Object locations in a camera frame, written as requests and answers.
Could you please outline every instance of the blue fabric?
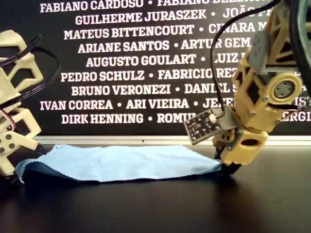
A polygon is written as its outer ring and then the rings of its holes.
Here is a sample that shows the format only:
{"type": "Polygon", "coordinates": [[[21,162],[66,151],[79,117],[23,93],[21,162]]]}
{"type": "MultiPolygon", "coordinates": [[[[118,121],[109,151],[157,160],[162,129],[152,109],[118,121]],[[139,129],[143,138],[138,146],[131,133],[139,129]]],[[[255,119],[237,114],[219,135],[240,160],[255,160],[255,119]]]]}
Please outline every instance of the blue fabric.
{"type": "Polygon", "coordinates": [[[167,179],[220,170],[219,161],[184,146],[110,146],[79,148],[55,145],[38,159],[26,159],[16,167],[21,182],[32,170],[76,181],[128,181],[167,179]]]}

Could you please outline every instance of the black backdrop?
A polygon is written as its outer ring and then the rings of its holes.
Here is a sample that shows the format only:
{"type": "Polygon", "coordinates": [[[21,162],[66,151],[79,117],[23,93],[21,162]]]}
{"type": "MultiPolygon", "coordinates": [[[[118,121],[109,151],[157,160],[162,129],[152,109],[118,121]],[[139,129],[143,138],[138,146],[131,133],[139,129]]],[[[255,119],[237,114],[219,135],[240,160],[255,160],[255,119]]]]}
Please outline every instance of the black backdrop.
{"type": "MultiPolygon", "coordinates": [[[[64,6],[66,6],[67,2],[73,6],[71,1],[64,2],[64,6]]],[[[0,31],[14,30],[26,41],[41,33],[44,38],[40,42],[40,46],[56,54],[62,64],[62,74],[58,75],[53,84],[41,93],[29,98],[23,104],[31,109],[39,122],[42,128],[41,135],[186,135],[181,123],[181,120],[184,120],[184,116],[190,116],[186,113],[194,114],[203,111],[206,108],[206,101],[213,103],[212,106],[215,107],[216,94],[211,92],[212,89],[206,93],[206,90],[201,90],[200,87],[202,85],[208,86],[212,83],[210,72],[206,71],[206,69],[209,68],[208,47],[211,45],[217,25],[228,20],[226,18],[228,9],[231,13],[236,14],[249,7],[266,4],[266,1],[153,0],[150,2],[148,0],[87,0],[84,3],[80,3],[83,6],[87,6],[87,10],[65,12],[51,12],[51,10],[58,10],[57,6],[62,5],[49,5],[50,3],[57,3],[57,1],[2,0],[0,3],[0,31]],[[120,2],[123,2],[123,5],[136,3],[137,6],[140,4],[142,6],[110,9],[112,6],[118,6],[120,2]],[[91,7],[100,4],[102,5],[101,10],[91,9],[91,7]],[[132,18],[130,22],[118,23],[118,17],[126,16],[124,14],[138,13],[136,15],[139,15],[141,13],[140,17],[144,19],[148,17],[150,12],[162,12],[161,14],[166,15],[166,18],[160,21],[142,20],[139,22],[132,18]],[[108,19],[110,14],[114,14],[112,17],[114,17],[115,23],[103,22],[84,25],[80,21],[81,16],[93,15],[92,17],[94,17],[94,15],[98,15],[98,20],[102,20],[103,16],[105,19],[108,19]],[[160,26],[158,32],[163,32],[164,34],[146,36],[144,33],[148,32],[148,30],[150,31],[154,26],[160,26]],[[185,30],[183,33],[180,31],[178,34],[174,34],[173,27],[170,27],[171,30],[168,30],[169,26],[175,26],[175,28],[180,29],[184,28],[185,30]],[[140,36],[135,36],[132,33],[128,37],[113,35],[113,32],[126,30],[124,28],[138,30],[137,27],[140,27],[140,36]],[[89,38],[79,38],[79,36],[82,36],[80,30],[89,30],[90,32],[90,30],[94,29],[104,31],[105,36],[97,39],[92,38],[94,34],[89,34],[89,38]],[[202,47],[199,46],[200,41],[197,41],[197,39],[201,39],[201,42],[204,41],[202,47]],[[197,48],[193,47],[193,44],[191,45],[191,42],[194,40],[197,42],[197,48]],[[135,50],[135,44],[137,45],[138,42],[142,43],[142,41],[157,41],[157,46],[147,47],[146,50],[135,50]],[[120,49],[116,48],[114,52],[82,52],[87,50],[86,44],[94,43],[103,43],[104,49],[108,50],[105,45],[111,42],[119,42],[120,49]],[[155,50],[154,48],[161,48],[159,45],[162,45],[162,50],[155,50]],[[148,60],[146,59],[147,57],[151,57],[150,61],[152,62],[152,57],[156,55],[168,55],[170,56],[169,60],[184,56],[187,58],[188,63],[180,62],[169,65],[145,64],[145,61],[148,60]],[[90,67],[89,62],[94,57],[124,56],[131,57],[132,59],[133,56],[136,56],[138,64],[135,66],[113,66],[113,64],[106,66],[103,64],[103,66],[99,67],[90,67]],[[206,75],[203,74],[203,78],[199,79],[182,78],[185,75],[174,76],[173,72],[178,70],[179,72],[190,72],[189,69],[202,69],[206,75]],[[135,71],[133,78],[138,80],[110,81],[103,78],[105,72],[123,70],[135,71]],[[143,76],[139,75],[140,71],[138,70],[142,70],[143,76]],[[97,75],[97,78],[92,82],[67,82],[68,79],[62,82],[62,77],[66,77],[70,72],[92,72],[94,75],[97,75]],[[169,76],[173,76],[175,79],[160,79],[161,77],[167,78],[169,76]],[[143,85],[149,85],[148,88],[154,88],[154,91],[157,90],[157,93],[148,94],[146,92],[147,94],[127,95],[129,93],[128,88],[140,91],[143,85]],[[105,91],[110,91],[110,93],[107,95],[92,95],[92,93],[89,93],[90,95],[77,96],[75,91],[82,86],[96,86],[97,89],[102,88],[105,91]],[[174,108],[174,106],[169,106],[169,104],[164,102],[162,102],[162,107],[164,108],[156,108],[156,105],[152,105],[163,99],[167,99],[164,101],[167,103],[170,101],[169,99],[179,99],[182,104],[179,108],[174,108]],[[79,106],[81,100],[86,100],[86,104],[90,103],[88,100],[93,100],[93,102],[101,100],[102,103],[104,102],[104,107],[101,109],[70,109],[70,107],[79,106]],[[137,109],[127,109],[130,103],[134,103],[134,100],[142,100],[140,103],[144,103],[144,100],[146,100],[145,106],[141,105],[142,108],[140,109],[138,109],[139,106],[136,106],[137,109]],[[63,101],[64,106],[59,106],[59,101],[63,101]],[[132,118],[136,119],[136,123],[120,123],[120,120],[125,121],[123,119],[125,114],[131,115],[132,118]],[[66,120],[68,117],[65,115],[87,115],[85,118],[87,123],[78,124],[76,122],[76,124],[66,124],[67,122],[63,120],[66,120]],[[96,123],[92,121],[92,117],[94,117],[92,115],[98,115],[97,119],[101,120],[101,122],[96,123]],[[113,122],[114,118],[119,118],[119,122],[117,120],[117,123],[113,122]]],[[[242,24],[237,23],[236,28],[231,27],[230,32],[224,33],[221,37],[221,48],[216,49],[218,54],[216,59],[219,59],[216,68],[219,69],[219,82],[224,83],[223,96],[228,98],[228,101],[232,101],[230,98],[233,96],[234,87],[230,77],[234,69],[238,67],[237,61],[242,57],[241,53],[245,52],[250,38],[254,35],[254,30],[260,29],[260,26],[268,19],[268,15],[269,12],[265,12],[261,16],[257,15],[242,19],[240,21],[242,24]]],[[[38,55],[36,61],[45,76],[55,67],[54,62],[45,56],[38,55]]],[[[301,103],[302,100],[303,98],[298,99],[297,103],[301,103]]],[[[308,135],[310,133],[310,120],[310,113],[300,113],[300,115],[290,118],[289,122],[278,125],[272,134],[308,135]]]]}

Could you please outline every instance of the wire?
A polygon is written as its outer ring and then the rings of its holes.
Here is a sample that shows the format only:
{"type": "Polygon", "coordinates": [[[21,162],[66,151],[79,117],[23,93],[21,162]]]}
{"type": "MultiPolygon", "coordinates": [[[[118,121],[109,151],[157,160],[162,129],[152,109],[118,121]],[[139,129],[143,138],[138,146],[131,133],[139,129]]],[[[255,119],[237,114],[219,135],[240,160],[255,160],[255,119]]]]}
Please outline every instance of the wire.
{"type": "Polygon", "coordinates": [[[20,96],[17,96],[15,98],[11,99],[11,100],[8,100],[8,101],[0,104],[0,109],[4,109],[4,108],[6,108],[8,106],[11,106],[11,105],[13,105],[15,103],[21,102],[22,100],[25,100],[25,99],[29,98],[30,96],[33,96],[34,94],[40,92],[45,87],[50,85],[51,82],[55,79],[55,77],[59,73],[59,71],[60,71],[60,62],[59,62],[59,60],[57,59],[57,57],[53,53],[51,53],[50,51],[45,50],[43,48],[40,48],[40,47],[34,48],[32,50],[32,52],[42,52],[42,53],[45,53],[45,54],[49,55],[51,58],[53,58],[57,62],[57,68],[56,68],[55,72],[49,78],[47,78],[46,81],[44,81],[39,86],[33,88],[32,90],[30,90],[28,92],[23,93],[20,96]]]}
{"type": "Polygon", "coordinates": [[[215,49],[215,46],[216,46],[216,43],[217,43],[219,37],[226,30],[226,28],[229,27],[232,23],[234,23],[234,22],[236,22],[236,21],[238,21],[238,20],[240,20],[240,19],[242,19],[244,17],[251,16],[251,15],[258,14],[260,12],[269,10],[272,7],[276,6],[280,2],[281,2],[281,0],[273,0],[272,2],[262,6],[260,8],[257,8],[257,9],[250,10],[250,11],[244,12],[242,14],[239,14],[239,15],[231,18],[229,21],[227,21],[219,29],[219,31],[216,33],[216,35],[215,35],[215,37],[213,39],[213,43],[212,43],[211,48],[210,48],[209,62],[210,62],[210,67],[211,67],[211,71],[212,71],[213,81],[214,81],[214,84],[215,84],[215,87],[216,87],[218,102],[220,103],[221,109],[222,109],[222,114],[220,116],[218,116],[217,118],[223,117],[225,115],[225,104],[224,104],[224,100],[222,99],[222,96],[221,96],[219,84],[218,84],[217,77],[216,77],[216,70],[214,68],[214,49],[215,49]]]}
{"type": "Polygon", "coordinates": [[[290,14],[290,40],[293,57],[301,73],[301,78],[311,95],[311,53],[310,42],[306,31],[306,22],[311,8],[308,0],[292,0],[290,14]]]}
{"type": "Polygon", "coordinates": [[[19,52],[17,55],[13,56],[13,57],[10,57],[4,61],[1,61],[0,62],[0,67],[3,67],[3,66],[6,66],[12,62],[16,62],[18,61],[19,59],[23,58],[24,56],[26,56],[28,53],[30,53],[30,51],[32,49],[34,49],[34,47],[36,46],[36,44],[42,39],[42,35],[39,34],[37,35],[35,38],[33,38],[31,41],[30,41],[30,45],[27,46],[27,48],[25,48],[23,51],[19,52]]]}
{"type": "Polygon", "coordinates": [[[11,131],[14,131],[16,129],[16,124],[14,122],[14,120],[11,118],[10,115],[8,115],[4,110],[0,110],[0,113],[2,113],[2,115],[4,116],[4,118],[10,122],[11,125],[11,131]]]}

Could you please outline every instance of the black table surface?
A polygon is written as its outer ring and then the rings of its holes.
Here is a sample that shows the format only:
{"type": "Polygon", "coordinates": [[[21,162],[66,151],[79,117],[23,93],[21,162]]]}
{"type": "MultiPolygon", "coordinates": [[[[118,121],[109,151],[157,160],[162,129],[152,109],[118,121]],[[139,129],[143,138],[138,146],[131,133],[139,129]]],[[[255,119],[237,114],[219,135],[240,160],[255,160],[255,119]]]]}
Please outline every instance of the black table surface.
{"type": "MultiPolygon", "coordinates": [[[[213,147],[193,149],[214,153],[213,147]]],[[[226,179],[98,184],[28,173],[25,185],[0,186],[0,232],[309,233],[310,149],[265,147],[226,179]]],[[[32,155],[22,151],[11,160],[25,157],[32,155]]]]}

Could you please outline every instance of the robotic arm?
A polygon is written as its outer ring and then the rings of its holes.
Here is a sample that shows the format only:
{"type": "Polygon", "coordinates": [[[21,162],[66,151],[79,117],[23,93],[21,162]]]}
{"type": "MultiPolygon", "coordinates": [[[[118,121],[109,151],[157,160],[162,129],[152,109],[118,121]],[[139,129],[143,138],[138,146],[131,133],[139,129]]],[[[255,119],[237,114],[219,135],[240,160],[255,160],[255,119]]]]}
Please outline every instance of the robotic arm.
{"type": "MultiPolygon", "coordinates": [[[[309,110],[307,106],[292,105],[301,94],[303,83],[311,90],[311,53],[307,0],[273,0],[269,4],[232,18],[217,33],[211,48],[216,45],[221,33],[234,21],[274,7],[266,28],[254,37],[252,47],[247,50],[232,82],[237,87],[235,105],[225,106],[221,98],[213,68],[213,79],[218,92],[221,109],[208,109],[184,122],[193,145],[213,137],[216,147],[215,159],[222,160],[222,173],[232,174],[239,167],[253,161],[268,138],[268,133],[282,121],[285,111],[309,110]],[[294,72],[301,72],[302,80],[294,72]]],[[[33,138],[41,131],[28,109],[20,108],[21,101],[49,85],[58,74],[60,64],[50,52],[34,48],[38,38],[27,47],[14,31],[0,33],[0,47],[16,46],[21,51],[13,58],[0,58],[0,175],[10,177],[14,167],[7,157],[20,147],[40,152],[42,147],[33,138]],[[43,81],[35,63],[35,51],[43,52],[58,62],[56,72],[43,81]],[[3,65],[15,63],[7,75],[3,65]],[[18,86],[11,79],[19,69],[29,69],[34,78],[24,79],[18,86]],[[21,94],[26,88],[41,83],[21,94]],[[24,121],[29,133],[23,135],[15,124],[24,121]]]]}
{"type": "Polygon", "coordinates": [[[285,111],[309,110],[292,105],[301,95],[303,83],[311,90],[308,1],[274,0],[262,9],[272,7],[264,31],[256,33],[232,78],[237,87],[235,105],[208,109],[184,122],[193,145],[213,136],[215,159],[223,162],[223,174],[233,174],[254,160],[285,111]],[[295,75],[298,70],[303,81],[295,75]]]}
{"type": "Polygon", "coordinates": [[[20,147],[34,150],[40,154],[45,153],[44,147],[33,138],[41,132],[41,128],[29,109],[21,108],[21,101],[41,91],[49,85],[60,69],[57,58],[49,51],[35,45],[41,40],[41,35],[35,37],[29,46],[16,32],[9,30],[0,33],[0,47],[17,47],[20,51],[11,58],[0,58],[0,176],[13,177],[15,168],[8,160],[8,156],[20,147]],[[43,76],[35,62],[32,53],[42,52],[58,62],[55,73],[43,80],[43,76]],[[6,74],[2,66],[14,63],[13,69],[6,74]],[[12,84],[14,75],[20,69],[31,71],[33,77],[26,77],[17,86],[12,84]],[[18,125],[24,122],[28,129],[26,133],[18,130],[18,125]]]}

